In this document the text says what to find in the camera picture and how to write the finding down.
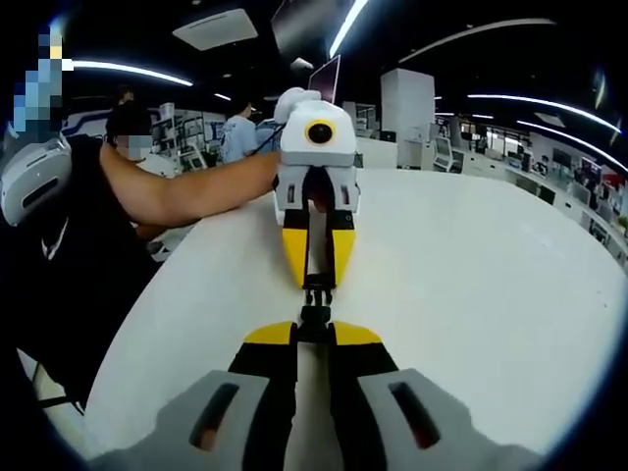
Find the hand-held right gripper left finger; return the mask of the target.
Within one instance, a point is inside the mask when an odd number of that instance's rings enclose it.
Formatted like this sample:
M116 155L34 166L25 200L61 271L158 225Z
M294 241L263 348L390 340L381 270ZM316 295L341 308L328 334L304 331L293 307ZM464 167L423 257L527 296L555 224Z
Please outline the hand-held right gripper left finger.
M282 470L295 414L296 324L248 334L158 416L157 470Z

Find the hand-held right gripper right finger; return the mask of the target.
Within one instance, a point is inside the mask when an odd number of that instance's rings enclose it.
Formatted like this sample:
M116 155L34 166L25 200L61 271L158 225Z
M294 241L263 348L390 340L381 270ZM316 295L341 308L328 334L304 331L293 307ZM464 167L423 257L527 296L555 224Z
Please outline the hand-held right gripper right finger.
M364 327L331 325L331 415L346 470L474 467L468 409Z

